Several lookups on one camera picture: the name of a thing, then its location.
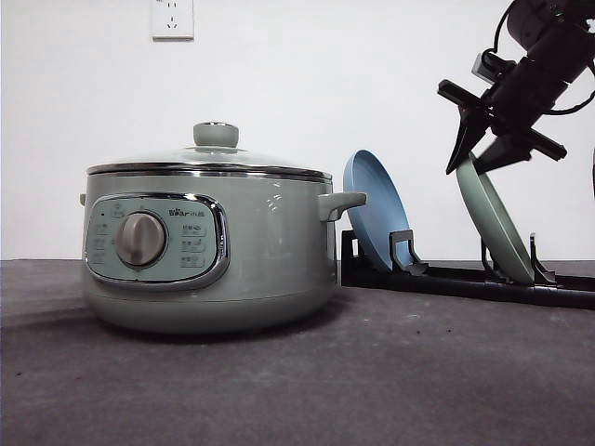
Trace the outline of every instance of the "mint green pot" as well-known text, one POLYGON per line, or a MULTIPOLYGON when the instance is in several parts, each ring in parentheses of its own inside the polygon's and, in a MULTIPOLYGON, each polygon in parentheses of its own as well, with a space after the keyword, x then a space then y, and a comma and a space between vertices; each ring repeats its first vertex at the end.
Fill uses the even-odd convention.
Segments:
POLYGON ((82 272, 98 317, 156 333, 242 331, 332 296, 334 221, 365 194, 240 151, 237 133, 200 124, 196 147, 88 169, 82 272))

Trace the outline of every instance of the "white wall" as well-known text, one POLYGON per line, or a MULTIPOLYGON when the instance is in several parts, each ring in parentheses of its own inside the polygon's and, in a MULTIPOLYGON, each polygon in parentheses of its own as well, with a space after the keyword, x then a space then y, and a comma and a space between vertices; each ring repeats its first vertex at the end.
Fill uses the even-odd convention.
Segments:
MULTIPOLYGON (((154 43, 149 0, 4 0, 3 258, 78 257, 85 169, 192 142, 192 125, 241 127, 245 149, 332 173, 359 149, 391 173, 425 258, 477 258, 479 238, 444 168, 456 107, 436 95, 470 73, 509 0, 196 0, 196 40, 154 43)), ((522 50, 507 33, 502 54, 522 50)), ((595 83, 583 75, 560 106, 595 83)), ((569 151, 492 179, 544 258, 595 258, 595 105, 536 127, 569 151)), ((344 218, 339 229, 349 226, 344 218)))

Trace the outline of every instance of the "dish rack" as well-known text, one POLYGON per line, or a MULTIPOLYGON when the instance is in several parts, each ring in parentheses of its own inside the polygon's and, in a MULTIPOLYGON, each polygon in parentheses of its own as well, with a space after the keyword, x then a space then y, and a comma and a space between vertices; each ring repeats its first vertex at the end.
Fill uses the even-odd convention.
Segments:
POLYGON ((488 250, 482 241, 483 269, 445 268, 422 261, 414 249, 413 230, 399 230, 388 234, 392 271, 375 269, 357 243, 354 253, 353 230, 342 232, 341 284, 362 288, 393 291, 454 295, 499 302, 517 302, 546 307, 595 309, 595 277, 558 275, 546 269, 536 254, 536 236, 531 234, 531 265, 535 284, 524 285, 510 281, 496 262, 488 261, 488 250), (397 243, 407 242, 414 259, 403 265, 396 256, 397 243))

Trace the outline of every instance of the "pot handle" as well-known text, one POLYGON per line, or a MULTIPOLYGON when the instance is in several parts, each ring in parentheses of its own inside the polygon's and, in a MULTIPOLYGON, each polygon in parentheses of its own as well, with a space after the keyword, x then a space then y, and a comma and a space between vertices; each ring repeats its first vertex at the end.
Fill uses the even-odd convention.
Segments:
POLYGON ((365 204, 367 195, 363 192, 338 192, 318 196, 320 221, 337 221, 347 209, 365 204))

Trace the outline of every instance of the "control knob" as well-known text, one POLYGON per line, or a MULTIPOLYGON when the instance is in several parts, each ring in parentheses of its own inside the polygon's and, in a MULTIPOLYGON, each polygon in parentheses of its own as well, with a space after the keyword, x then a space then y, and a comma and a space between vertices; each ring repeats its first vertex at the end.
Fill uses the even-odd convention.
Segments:
POLYGON ((115 251, 133 267, 149 265, 165 248, 165 229, 151 214, 136 212, 127 216, 115 235, 115 251))

